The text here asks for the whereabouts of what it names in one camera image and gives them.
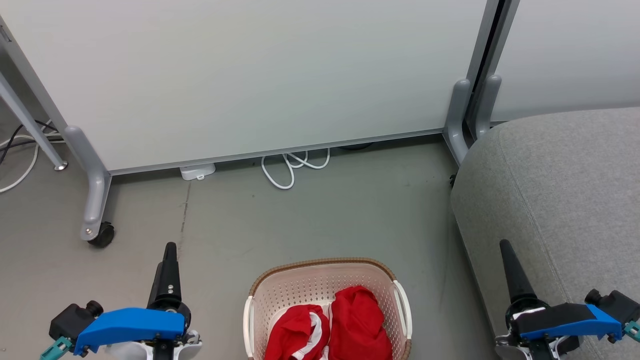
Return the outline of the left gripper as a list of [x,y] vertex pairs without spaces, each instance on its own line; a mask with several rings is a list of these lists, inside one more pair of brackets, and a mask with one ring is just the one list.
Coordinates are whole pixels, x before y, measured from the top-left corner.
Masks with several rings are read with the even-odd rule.
[[185,332],[174,340],[119,342],[106,346],[106,354],[115,360],[194,360],[202,348],[201,335],[190,329],[192,313],[182,302],[178,246],[168,242],[159,262],[147,301],[148,309],[180,313],[185,317]]

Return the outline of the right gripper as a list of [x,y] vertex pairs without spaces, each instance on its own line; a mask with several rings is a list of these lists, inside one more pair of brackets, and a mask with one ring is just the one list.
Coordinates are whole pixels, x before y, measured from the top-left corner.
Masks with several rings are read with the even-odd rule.
[[530,341],[512,330],[511,323],[517,317],[541,312],[550,308],[550,305],[536,296],[512,244],[507,239],[501,239],[499,248],[511,303],[505,314],[508,333],[494,338],[494,350],[501,360],[566,360],[568,353],[581,346],[581,337],[550,338],[544,335],[542,339]]

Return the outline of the plain red garment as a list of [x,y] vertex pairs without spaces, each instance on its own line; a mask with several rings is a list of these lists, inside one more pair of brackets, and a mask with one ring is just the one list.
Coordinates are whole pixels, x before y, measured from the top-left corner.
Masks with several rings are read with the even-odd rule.
[[328,360],[393,360],[386,318],[372,291],[362,285],[334,294]]

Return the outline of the grey fabric sofa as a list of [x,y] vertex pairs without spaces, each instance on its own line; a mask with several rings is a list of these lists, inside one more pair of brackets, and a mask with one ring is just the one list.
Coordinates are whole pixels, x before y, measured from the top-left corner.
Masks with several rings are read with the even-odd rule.
[[492,333],[510,303],[510,241],[551,306],[619,291],[640,303],[640,107],[507,121],[476,140],[451,206]]

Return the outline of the black caster wheel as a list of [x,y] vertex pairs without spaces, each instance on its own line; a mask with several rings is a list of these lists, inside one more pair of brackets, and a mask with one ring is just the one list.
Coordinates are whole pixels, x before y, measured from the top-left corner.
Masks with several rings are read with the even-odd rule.
[[94,248],[104,249],[112,243],[114,237],[115,227],[109,221],[103,221],[103,223],[100,224],[96,237],[87,243]]

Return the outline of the long grey partition foot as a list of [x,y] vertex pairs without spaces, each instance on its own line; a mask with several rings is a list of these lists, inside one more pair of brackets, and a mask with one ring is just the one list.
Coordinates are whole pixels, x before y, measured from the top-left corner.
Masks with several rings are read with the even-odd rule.
[[88,192],[80,235],[84,241],[88,242],[98,235],[100,225],[105,222],[103,215],[105,214],[112,176],[80,127],[66,126],[63,134],[67,146],[87,176]]

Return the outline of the white power adapter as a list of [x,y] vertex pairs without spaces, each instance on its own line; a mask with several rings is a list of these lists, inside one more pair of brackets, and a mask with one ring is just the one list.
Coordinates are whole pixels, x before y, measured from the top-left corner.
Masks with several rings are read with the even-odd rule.
[[210,162],[206,164],[181,166],[179,171],[183,180],[186,182],[191,182],[192,180],[201,181],[205,177],[214,174],[216,166],[213,162]]

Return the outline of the white perforated laundry basket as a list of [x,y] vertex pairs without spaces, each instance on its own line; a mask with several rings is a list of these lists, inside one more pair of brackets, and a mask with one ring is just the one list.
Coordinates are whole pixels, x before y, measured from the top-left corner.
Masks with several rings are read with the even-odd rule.
[[268,269],[254,281],[243,309],[247,360],[264,360],[270,333],[290,307],[317,305],[329,312],[338,291],[370,290],[384,315],[393,360],[409,360],[413,319],[406,291],[393,271],[367,257],[304,260]]

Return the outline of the red garment with white trim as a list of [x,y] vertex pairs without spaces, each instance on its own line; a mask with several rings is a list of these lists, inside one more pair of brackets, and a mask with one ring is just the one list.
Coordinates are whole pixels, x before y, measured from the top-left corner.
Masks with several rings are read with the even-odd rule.
[[263,360],[329,360],[330,333],[322,306],[292,306],[272,327]]

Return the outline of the grey metal table leg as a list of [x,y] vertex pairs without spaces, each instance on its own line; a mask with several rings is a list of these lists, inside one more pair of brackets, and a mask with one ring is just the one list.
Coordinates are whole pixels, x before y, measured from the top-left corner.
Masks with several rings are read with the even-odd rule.
[[55,171],[65,170],[68,162],[63,161],[53,148],[46,135],[42,132],[39,124],[27,110],[22,100],[18,97],[14,89],[4,75],[0,72],[0,98],[7,104],[9,109],[18,118],[23,127],[34,137],[34,141],[42,148],[48,159],[53,163]]

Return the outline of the large white partition panel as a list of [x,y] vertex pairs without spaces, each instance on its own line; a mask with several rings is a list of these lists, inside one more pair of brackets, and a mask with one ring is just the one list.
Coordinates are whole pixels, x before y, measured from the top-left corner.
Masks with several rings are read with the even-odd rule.
[[441,132],[491,0],[0,0],[114,174]]

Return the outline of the narrow white partition panel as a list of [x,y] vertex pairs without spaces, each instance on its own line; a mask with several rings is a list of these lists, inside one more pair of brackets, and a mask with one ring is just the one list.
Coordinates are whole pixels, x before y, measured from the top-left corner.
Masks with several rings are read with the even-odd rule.
[[640,0],[515,0],[489,121],[640,107]]

